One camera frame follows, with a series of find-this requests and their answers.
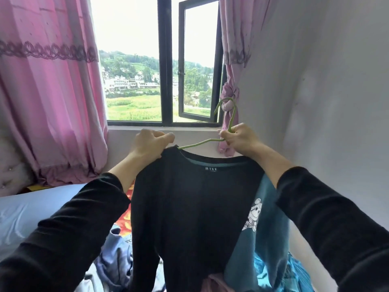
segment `hand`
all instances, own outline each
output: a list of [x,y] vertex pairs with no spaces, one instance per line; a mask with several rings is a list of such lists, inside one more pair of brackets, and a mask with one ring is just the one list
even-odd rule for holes
[[231,127],[231,130],[233,133],[228,132],[228,130],[222,130],[220,136],[238,153],[256,159],[259,148],[265,145],[260,142],[255,132],[245,123]]
[[162,151],[174,141],[174,138],[173,133],[165,134],[161,131],[142,129],[135,137],[129,157],[138,159],[140,165],[146,167],[161,157]]

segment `black sleeve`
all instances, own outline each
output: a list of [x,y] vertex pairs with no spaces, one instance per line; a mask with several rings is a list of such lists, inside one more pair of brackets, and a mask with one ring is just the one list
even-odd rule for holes
[[278,181],[278,206],[344,291],[388,291],[389,232],[351,200],[294,167]]
[[131,197],[131,233],[134,269],[129,292],[151,292],[154,287],[159,255],[154,247],[157,225],[156,211],[159,185],[155,167],[159,161],[151,163],[142,170],[134,185]]
[[129,202],[113,174],[89,182],[0,262],[0,291],[73,292]]

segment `green clothes hanger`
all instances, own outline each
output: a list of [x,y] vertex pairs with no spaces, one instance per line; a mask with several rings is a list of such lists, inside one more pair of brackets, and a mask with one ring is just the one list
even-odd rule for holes
[[[230,119],[230,122],[228,123],[228,132],[231,132],[232,133],[232,130],[231,130],[231,127],[232,127],[232,123],[234,122],[234,117],[235,117],[235,112],[236,112],[236,103],[235,103],[235,100],[231,97],[225,97],[223,99],[221,99],[219,101],[219,103],[217,104],[216,106],[216,109],[214,111],[214,115],[216,115],[217,113],[217,110],[219,109],[220,105],[223,103],[224,100],[227,100],[226,102],[228,102],[229,100],[232,101],[232,103],[234,104],[234,110],[232,111],[232,116],[231,116],[231,119]],[[202,142],[199,142],[199,143],[195,143],[195,144],[191,144],[191,145],[188,145],[188,146],[180,146],[178,149],[187,149],[189,147],[194,147],[194,146],[199,146],[203,143],[206,143],[206,142],[209,142],[209,141],[225,141],[225,139],[220,139],[220,138],[210,138],[210,139],[207,139],[207,140],[204,140]]]

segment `pink curtain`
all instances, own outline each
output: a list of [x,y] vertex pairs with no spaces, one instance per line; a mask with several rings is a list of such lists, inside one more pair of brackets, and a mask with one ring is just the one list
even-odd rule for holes
[[[256,31],[262,29],[270,0],[219,0],[222,29],[224,63],[227,69],[227,82],[224,84],[220,98],[232,97],[239,102],[239,80],[242,70],[250,59],[250,45]],[[230,122],[233,103],[222,104],[224,119],[222,129],[227,129]],[[234,125],[238,124],[238,112]],[[220,142],[219,152],[232,157],[235,151],[226,142]]]
[[40,184],[101,172],[107,121],[88,0],[0,0],[0,106]]

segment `person's left hand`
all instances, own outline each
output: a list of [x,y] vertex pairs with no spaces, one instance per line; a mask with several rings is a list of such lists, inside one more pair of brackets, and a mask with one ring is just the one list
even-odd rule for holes
[[142,129],[135,137],[134,145],[129,157],[138,159],[142,166],[147,166],[161,157],[162,151],[173,143],[174,134],[165,134],[162,131]]

